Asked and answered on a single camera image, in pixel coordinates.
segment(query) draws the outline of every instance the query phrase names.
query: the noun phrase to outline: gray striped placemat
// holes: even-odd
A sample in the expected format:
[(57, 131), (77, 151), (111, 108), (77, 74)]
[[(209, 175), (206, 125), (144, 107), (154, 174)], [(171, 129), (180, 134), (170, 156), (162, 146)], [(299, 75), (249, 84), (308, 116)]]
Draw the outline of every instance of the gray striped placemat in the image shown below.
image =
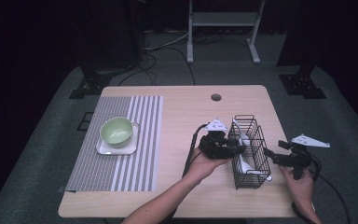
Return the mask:
[[(162, 103), (162, 96), (101, 97), (65, 190), (155, 190)], [(137, 149), (130, 155), (96, 151), (101, 126), (114, 117), (126, 117), (140, 126)]]

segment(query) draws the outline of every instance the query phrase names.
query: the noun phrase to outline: metal basket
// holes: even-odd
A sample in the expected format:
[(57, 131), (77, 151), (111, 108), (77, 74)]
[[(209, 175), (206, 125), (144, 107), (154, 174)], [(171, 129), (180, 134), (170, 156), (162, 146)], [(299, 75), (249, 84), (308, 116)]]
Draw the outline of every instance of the metal basket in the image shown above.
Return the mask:
[(257, 125), (253, 115), (237, 115), (228, 132), (228, 139), (240, 139), (240, 132), (245, 133), (249, 140), (242, 154), (232, 160), (232, 168), (236, 189), (258, 189), (270, 179), (268, 158), (263, 148), (267, 147), (261, 126)]

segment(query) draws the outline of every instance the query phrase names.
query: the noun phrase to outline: small plate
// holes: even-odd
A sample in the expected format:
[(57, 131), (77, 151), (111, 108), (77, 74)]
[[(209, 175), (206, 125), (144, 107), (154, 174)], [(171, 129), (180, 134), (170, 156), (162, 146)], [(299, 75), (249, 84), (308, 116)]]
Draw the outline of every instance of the small plate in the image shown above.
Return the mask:
[(139, 139), (139, 124), (132, 122), (133, 134), (130, 142), (124, 147), (112, 147), (111, 145), (105, 143), (101, 136), (98, 139), (97, 152), (102, 155), (130, 155), (135, 151), (136, 146), (138, 145)]

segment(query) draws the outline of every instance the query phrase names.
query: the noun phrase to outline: dark floor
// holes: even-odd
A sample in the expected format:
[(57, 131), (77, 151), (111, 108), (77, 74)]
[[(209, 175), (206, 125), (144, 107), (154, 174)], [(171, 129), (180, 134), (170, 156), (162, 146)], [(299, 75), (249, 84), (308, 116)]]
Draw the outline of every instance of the dark floor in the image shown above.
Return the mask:
[[(263, 85), (280, 119), (287, 139), (300, 134), (331, 144), (330, 148), (312, 148), (323, 164), (322, 176), (344, 198), (352, 223), (358, 223), (358, 116), (342, 96), (336, 82), (320, 68), (311, 78), (326, 99), (304, 99), (287, 95), (279, 74), (295, 73), (298, 67), (276, 67), (284, 35), (259, 35), (256, 48), (262, 63), (254, 65), (245, 46), (244, 35), (214, 36), (210, 45), (197, 45), (194, 63), (187, 66), (184, 55), (175, 49), (150, 53), (156, 65), (125, 79), (121, 85)], [(149, 46), (172, 39), (172, 35), (149, 35)], [(186, 44), (170, 46), (186, 55)], [(144, 56), (143, 68), (154, 58)], [(113, 77), (117, 85), (127, 74)], [(68, 74), (40, 120), (20, 159), (0, 193), (0, 223), (103, 223), (99, 218), (62, 218), (58, 208), (59, 191), (72, 172), (85, 132), (77, 125), (86, 112), (92, 112), (98, 96), (68, 99), (77, 88), (82, 73), (79, 68)], [(316, 184), (314, 204), (325, 223), (345, 223), (345, 212), (338, 196), (322, 179)], [(118, 223), (121, 219), (108, 219)], [(298, 218), (246, 219), (248, 223), (301, 223)], [(208, 220), (208, 223), (245, 223), (244, 220)]]

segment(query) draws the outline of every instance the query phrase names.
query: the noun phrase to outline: green bowl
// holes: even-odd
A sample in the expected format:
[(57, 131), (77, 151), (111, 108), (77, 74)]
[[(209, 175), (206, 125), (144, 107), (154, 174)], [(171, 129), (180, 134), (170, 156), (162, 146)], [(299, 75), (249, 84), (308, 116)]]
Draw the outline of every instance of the green bowl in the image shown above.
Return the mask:
[(132, 138), (132, 123), (126, 118), (113, 118), (103, 124), (100, 136), (113, 147), (124, 147)]

